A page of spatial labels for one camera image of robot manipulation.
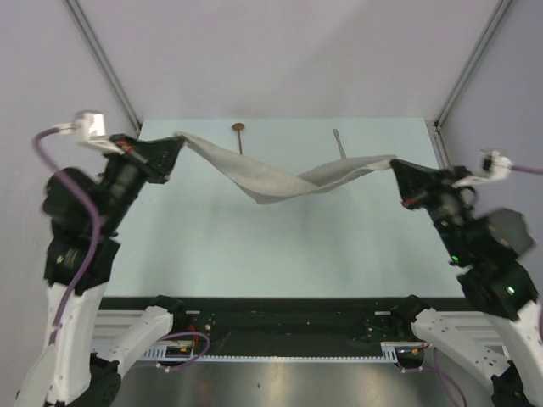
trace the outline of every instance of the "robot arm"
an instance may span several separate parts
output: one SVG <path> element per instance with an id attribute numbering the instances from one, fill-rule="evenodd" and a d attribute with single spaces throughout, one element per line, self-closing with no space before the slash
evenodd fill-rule
<path id="1" fill-rule="evenodd" d="M 467 301 L 484 313 L 512 360 L 447 326 L 435 310 L 414 296 L 395 307 L 393 314 L 481 382 L 493 393 L 497 407 L 539 407 L 543 406 L 541 307 L 528 272 L 517 262 L 534 241 L 518 212 L 496 209 L 475 218 L 473 206 L 462 196 L 466 188 L 475 193 L 471 185 L 503 179 L 510 165 L 497 152 L 487 153 L 479 176 L 464 167 L 431 170 L 391 161 L 403 205 L 428 211 L 451 264 L 465 271 L 457 279 Z"/>
<path id="2" fill-rule="evenodd" d="M 104 117 L 90 111 L 80 112 L 73 124 L 57 126 L 57 131 L 74 132 L 80 144 L 102 152 L 108 161 L 99 182 L 75 168 L 62 170 L 98 210 L 99 236 L 95 241 L 92 217 L 59 173 L 46 187 L 42 209 L 51 217 L 53 231 L 44 273 L 48 285 L 46 349 L 54 349 L 54 365 L 47 397 L 37 397 L 42 397 L 42 402 L 46 399 L 46 405 L 58 407 L 107 406 L 115 398 L 122 377 L 144 350 L 186 319 L 182 304 L 157 298 L 129 332 L 102 354 L 91 354 L 89 363 L 94 321 L 120 247 L 114 240 L 116 229 L 145 183 L 168 181 L 183 140 L 169 137 L 140 142 L 124 135 L 109 138 Z M 92 261 L 71 291 L 70 285 L 92 245 L 96 245 Z M 31 393 L 21 392 L 16 405 L 30 405 L 27 402 L 36 399 Z"/>
<path id="3" fill-rule="evenodd" d="M 90 197 L 100 218 L 96 254 L 66 301 L 64 293 L 91 245 L 92 220 L 59 176 L 53 176 L 47 184 L 43 211 L 51 217 L 53 240 L 45 270 L 48 345 L 41 361 L 53 358 L 54 368 L 45 387 L 46 405 L 105 407 L 113 402 L 122 377 L 138 356 L 165 334 L 180 331 L 187 323 L 181 303 L 157 298 L 137 324 L 106 350 L 91 354 L 88 362 L 98 306 L 120 246 L 114 240 L 115 231 L 146 182 L 168 181 L 183 140 L 170 137 L 140 142 L 123 135 L 107 138 L 104 117 L 97 112 L 82 112 L 73 125 L 62 125 L 59 130 L 75 132 L 80 144 L 104 153 L 108 163 L 99 182 L 78 169 L 63 170 Z M 463 167 L 431 170 L 397 159 L 391 161 L 403 205 L 428 211 L 451 254 L 451 263 L 466 270 L 458 280 L 467 301 L 487 315 L 507 346 L 512 362 L 447 326 L 433 309 L 420 304 L 414 296 L 406 298 L 392 314 L 407 323 L 417 337 L 436 345 L 479 380 L 493 393 L 496 406 L 543 407 L 538 293 L 526 270 L 516 261 L 533 241 L 520 214 L 498 209 L 474 218 L 473 207 L 462 196 L 463 189 L 474 192 L 472 185 L 507 177 L 510 164 L 492 152 L 485 158 L 481 174 L 474 176 Z M 59 308 L 64 312 L 57 323 Z M 17 406 L 39 405 L 26 403 L 40 397 L 26 392 L 26 388 L 23 386 Z"/>

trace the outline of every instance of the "metal floor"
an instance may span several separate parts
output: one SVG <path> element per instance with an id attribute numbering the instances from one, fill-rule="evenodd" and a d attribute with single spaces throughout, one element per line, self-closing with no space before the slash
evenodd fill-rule
<path id="1" fill-rule="evenodd" d="M 472 406 L 490 407 L 490 397 L 462 377 Z M 433 373 L 402 375 L 393 365 L 317 363 L 197 363 L 186 371 L 130 371 L 114 407 L 448 407 Z"/>

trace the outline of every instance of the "white connector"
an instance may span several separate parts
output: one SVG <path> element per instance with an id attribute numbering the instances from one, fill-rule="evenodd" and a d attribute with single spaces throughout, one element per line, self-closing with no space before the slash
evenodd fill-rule
<path id="1" fill-rule="evenodd" d="M 55 125 L 54 127 L 59 129 L 59 134 L 70 134 L 75 129 L 73 123 L 62 123 L 60 125 Z"/>
<path id="2" fill-rule="evenodd" d="M 78 144 L 102 153 L 125 153 L 107 137 L 104 115 L 100 112 L 84 110 L 77 113 L 73 126 Z"/>
<path id="3" fill-rule="evenodd" d="M 467 176 L 455 182 L 452 186 L 470 187 L 487 182 L 502 181 L 511 174 L 512 161 L 503 155 L 500 150 L 483 150 L 483 163 L 478 174 Z"/>

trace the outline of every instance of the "cable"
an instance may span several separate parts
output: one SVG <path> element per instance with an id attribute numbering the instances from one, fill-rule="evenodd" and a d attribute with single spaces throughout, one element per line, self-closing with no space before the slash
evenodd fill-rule
<path id="1" fill-rule="evenodd" d="M 192 363 L 194 363 L 196 360 L 200 359 L 202 356 L 204 356 L 208 350 L 210 350 L 210 346 L 211 346 L 211 341 L 210 341 L 210 338 L 205 335 L 204 333 L 202 332 L 192 332 L 192 331 L 188 331 L 188 332 L 178 332 L 178 333 L 172 333 L 170 335 L 166 335 L 165 337 L 162 337 L 161 339 L 159 339 L 160 341 L 166 341 L 168 339 L 173 339 L 174 337 L 190 337 L 190 336 L 194 336 L 194 337 L 202 337 L 203 339 L 205 339 L 205 347 L 204 347 L 204 350 L 202 350 L 202 352 L 200 352 L 199 354 L 197 354 L 196 356 L 192 357 L 191 359 L 187 360 L 186 362 L 182 362 L 180 363 L 179 365 L 175 365 L 175 366 L 165 366 L 163 367 L 164 371 L 165 372 L 169 372 L 169 371 L 178 371 L 179 369 L 183 368 L 183 367 L 187 367 L 187 366 L 190 366 Z M 157 368 L 160 368 L 161 365 L 159 362 L 157 363 L 141 363 L 139 365 L 134 365 L 133 366 L 134 368 L 138 368 L 138 367 L 157 367 Z"/>
<path id="2" fill-rule="evenodd" d="M 403 348 L 396 350 L 397 354 L 417 354 L 418 352 L 422 352 L 423 350 L 426 350 L 430 347 L 430 343 L 425 343 L 423 346 L 417 347 L 417 348 Z"/>
<path id="3" fill-rule="evenodd" d="M 449 400 L 453 403 L 453 405 L 455 407 L 467 407 L 466 394 L 462 391 L 462 389 L 460 388 L 460 385 L 451 376 L 449 376 L 448 374 L 446 374 L 444 371 L 442 371 L 439 368 L 438 360 L 436 359 L 437 354 L 438 354 L 438 349 L 434 348 L 434 367 L 431 367 L 431 366 L 422 367 L 421 366 L 421 367 L 415 368 L 415 369 L 406 369 L 406 368 L 402 367 L 399 363 L 396 364 L 396 366 L 398 366 L 401 369 L 402 373 L 420 373 L 421 371 L 431 371 L 431 372 L 437 374 L 438 377 L 439 377 L 439 380 L 443 384 L 443 388 L 445 389 L 445 392 L 447 393 L 447 396 L 449 397 Z M 459 404 L 455 400 L 454 394 L 449 389 L 449 386 L 448 386 L 449 384 L 456 389 L 458 394 L 460 394 L 460 397 L 462 398 L 462 404 Z"/>
<path id="4" fill-rule="evenodd" d="M 460 397 L 462 397 L 462 402 L 463 402 L 464 407 L 467 407 L 466 395 L 460 389 L 460 386 L 458 386 L 458 383 L 454 382 L 451 379 L 450 376 L 447 378 L 447 375 L 441 370 L 441 368 L 439 366 L 439 362 L 438 362 L 438 349 L 437 348 L 434 348 L 434 369 L 435 369 L 435 372 L 438 374 L 439 380 L 441 381 L 441 384 L 443 385 L 443 388 L 445 389 L 445 391 L 446 391 L 447 395 L 449 396 L 449 399 L 451 399 L 452 403 L 456 407 L 460 407 L 460 405 L 456 403 L 456 401 L 454 399 L 454 394 L 452 393 L 452 391 L 447 386 L 447 383 L 445 382 L 445 380 L 450 382 L 453 385 L 453 387 L 456 388 L 457 392 L 460 394 Z"/>
<path id="5" fill-rule="evenodd" d="M 47 137 L 51 136 L 52 134 L 56 134 L 60 132 L 61 129 L 58 127 L 52 127 L 50 129 L 44 130 L 40 133 L 38 133 L 33 139 L 32 139 L 32 146 L 34 150 L 36 151 L 38 157 L 40 160 L 45 164 L 46 167 L 48 167 L 53 173 L 54 176 L 56 176 L 60 182 L 68 189 L 81 204 L 85 207 L 88 214 L 91 217 L 92 222 L 92 231 L 91 231 L 91 242 L 89 243 L 87 254 L 85 255 L 85 259 L 82 261 L 81 266 L 79 267 L 79 270 L 76 272 L 74 277 L 72 278 L 70 284 L 68 284 L 68 287 L 66 288 L 66 291 L 64 291 L 64 294 L 59 302 L 59 307 L 57 308 L 57 312 L 53 318 L 53 332 L 51 332 L 51 336 L 49 337 L 49 344 L 53 345 L 57 341 L 57 333 L 60 328 L 60 321 L 62 320 L 62 315 L 64 313 L 64 310 L 66 309 L 66 305 L 68 303 L 68 300 L 70 299 L 70 295 L 73 293 L 73 291 L 76 289 L 77 283 L 80 281 L 80 279 L 83 277 L 85 272 L 87 271 L 88 266 L 91 264 L 92 258 L 94 257 L 94 254 L 96 253 L 96 249 L 98 247 L 98 241 L 100 238 L 100 213 L 98 212 L 98 209 L 96 208 L 96 205 L 92 202 L 92 200 L 89 198 L 89 196 L 76 184 L 74 180 L 72 180 L 68 175 L 66 175 L 60 167 L 51 159 L 51 157 L 45 152 L 45 150 L 42 147 L 42 140 Z"/>
<path id="6" fill-rule="evenodd" d="M 192 332 L 196 332 L 196 328 L 194 327 L 194 325 L 190 325 L 188 327 L 188 330 L 192 331 Z M 194 335 L 193 348 L 196 348 L 198 346 L 199 339 L 200 339 L 200 337 L 198 335 Z"/>
<path id="7" fill-rule="evenodd" d="M 543 176 L 543 168 L 526 167 L 524 165 L 512 165 L 511 171 L 526 172 L 528 174 Z"/>

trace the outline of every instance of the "gray cloth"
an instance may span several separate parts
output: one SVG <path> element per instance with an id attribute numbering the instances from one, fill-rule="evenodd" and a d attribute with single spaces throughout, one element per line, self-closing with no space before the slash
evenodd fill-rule
<path id="1" fill-rule="evenodd" d="M 258 204 L 271 204 L 307 193 L 323 193 L 374 172 L 387 170 L 394 155 L 354 157 L 319 165 L 291 176 L 271 165 L 234 153 L 201 137 L 179 132 L 185 145 L 234 181 Z"/>

